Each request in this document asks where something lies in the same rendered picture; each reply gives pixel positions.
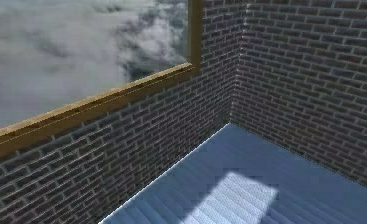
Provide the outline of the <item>wooden framed window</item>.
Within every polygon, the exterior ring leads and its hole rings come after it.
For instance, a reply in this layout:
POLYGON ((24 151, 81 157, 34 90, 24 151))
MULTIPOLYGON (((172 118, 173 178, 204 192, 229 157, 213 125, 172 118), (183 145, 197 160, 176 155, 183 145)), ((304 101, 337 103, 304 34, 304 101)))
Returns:
POLYGON ((0 0, 0 159, 200 70, 203 0, 0 0))

